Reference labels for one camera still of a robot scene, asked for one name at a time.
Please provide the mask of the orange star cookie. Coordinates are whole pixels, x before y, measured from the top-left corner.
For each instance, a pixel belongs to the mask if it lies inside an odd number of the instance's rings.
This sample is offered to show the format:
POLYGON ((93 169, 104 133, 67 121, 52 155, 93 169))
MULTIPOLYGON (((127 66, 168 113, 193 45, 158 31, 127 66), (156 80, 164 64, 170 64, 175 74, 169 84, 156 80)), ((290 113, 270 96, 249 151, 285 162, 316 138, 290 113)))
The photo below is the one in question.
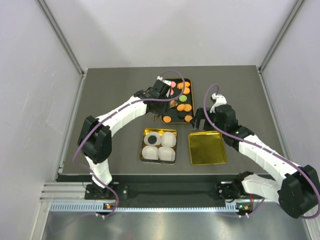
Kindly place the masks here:
POLYGON ((171 109, 171 108, 176 108, 177 105, 178 105, 178 102, 177 102, 176 100, 172 100, 172 101, 170 101, 170 103, 169 103, 169 108, 170 108, 170 109, 171 109))

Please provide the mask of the black round cookie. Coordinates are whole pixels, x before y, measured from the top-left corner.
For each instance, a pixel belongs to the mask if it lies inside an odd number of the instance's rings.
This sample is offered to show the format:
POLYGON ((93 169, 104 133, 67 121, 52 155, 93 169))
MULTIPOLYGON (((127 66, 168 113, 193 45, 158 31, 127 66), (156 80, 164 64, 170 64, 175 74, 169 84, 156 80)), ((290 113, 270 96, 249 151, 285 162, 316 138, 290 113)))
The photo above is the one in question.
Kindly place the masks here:
POLYGON ((157 137, 155 135, 150 135, 148 138, 147 138, 147 143, 151 146, 154 146, 157 144, 157 137))
POLYGON ((177 112, 177 117, 178 117, 180 120, 184 120, 186 115, 187 115, 187 113, 186 113, 185 111, 178 111, 178 112, 177 112))

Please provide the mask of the gold tin lid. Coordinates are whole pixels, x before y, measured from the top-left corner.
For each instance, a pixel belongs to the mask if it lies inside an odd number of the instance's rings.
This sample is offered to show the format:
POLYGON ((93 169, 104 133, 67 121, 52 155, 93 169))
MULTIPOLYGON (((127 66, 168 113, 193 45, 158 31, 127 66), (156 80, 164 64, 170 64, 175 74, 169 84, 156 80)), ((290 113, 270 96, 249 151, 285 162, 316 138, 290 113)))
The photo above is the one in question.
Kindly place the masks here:
POLYGON ((193 166, 222 165, 227 162, 224 140, 218 131, 189 133, 188 147, 193 166))

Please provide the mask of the orange round cookie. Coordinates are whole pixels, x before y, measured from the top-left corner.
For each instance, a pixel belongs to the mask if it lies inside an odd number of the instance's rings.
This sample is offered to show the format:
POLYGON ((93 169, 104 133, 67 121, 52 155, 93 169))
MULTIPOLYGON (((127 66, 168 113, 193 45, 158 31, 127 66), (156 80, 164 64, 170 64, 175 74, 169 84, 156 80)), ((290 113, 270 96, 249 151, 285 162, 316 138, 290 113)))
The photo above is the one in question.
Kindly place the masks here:
POLYGON ((185 107, 186 107, 185 104, 179 104, 179 105, 176 107, 176 110, 177 110, 178 112, 181 112, 181 111, 184 111, 184 110, 185 110, 185 107))

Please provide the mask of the metal tongs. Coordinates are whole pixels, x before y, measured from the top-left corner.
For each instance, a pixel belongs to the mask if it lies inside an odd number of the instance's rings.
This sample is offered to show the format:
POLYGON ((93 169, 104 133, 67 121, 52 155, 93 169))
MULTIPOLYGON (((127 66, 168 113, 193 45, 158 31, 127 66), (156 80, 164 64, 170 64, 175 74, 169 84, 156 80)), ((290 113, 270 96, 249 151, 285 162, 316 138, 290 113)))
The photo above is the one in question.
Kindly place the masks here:
POLYGON ((160 119, 162 116, 166 115, 170 108, 170 101, 166 102, 157 102, 157 109, 153 111, 152 113, 152 119, 154 122, 156 122, 158 119, 160 119))

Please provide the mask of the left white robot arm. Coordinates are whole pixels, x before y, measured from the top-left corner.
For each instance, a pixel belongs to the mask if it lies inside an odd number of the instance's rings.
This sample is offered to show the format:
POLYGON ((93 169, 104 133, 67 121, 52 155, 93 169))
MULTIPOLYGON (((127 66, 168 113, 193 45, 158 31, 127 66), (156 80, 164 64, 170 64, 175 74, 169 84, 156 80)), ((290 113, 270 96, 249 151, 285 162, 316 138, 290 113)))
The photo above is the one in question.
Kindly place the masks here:
POLYGON ((89 164, 92 185, 102 198, 109 198, 114 191, 108 158, 112 152, 112 137, 131 121, 147 113, 161 114, 171 101, 171 81, 158 77, 147 90, 139 90, 127 101, 99 117, 88 116, 82 125, 75 161, 82 153, 89 164))

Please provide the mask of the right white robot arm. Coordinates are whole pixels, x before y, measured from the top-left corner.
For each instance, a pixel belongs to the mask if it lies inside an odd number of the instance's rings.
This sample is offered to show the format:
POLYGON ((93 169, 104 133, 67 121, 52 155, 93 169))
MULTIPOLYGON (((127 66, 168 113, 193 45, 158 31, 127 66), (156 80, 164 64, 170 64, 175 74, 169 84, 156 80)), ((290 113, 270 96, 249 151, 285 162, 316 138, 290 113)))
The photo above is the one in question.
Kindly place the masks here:
POLYGON ((191 120, 192 127, 199 129, 201 120, 204 120, 205 131, 218 131, 225 144, 254 161, 271 176, 267 179, 250 171, 238 174, 232 182, 237 197, 260 196, 278 204, 294 219, 320 206, 320 181, 312 166, 300 166, 286 159, 264 144, 253 131, 240 125, 235 110, 223 95, 214 93, 210 99, 212 107, 198 108, 191 120))

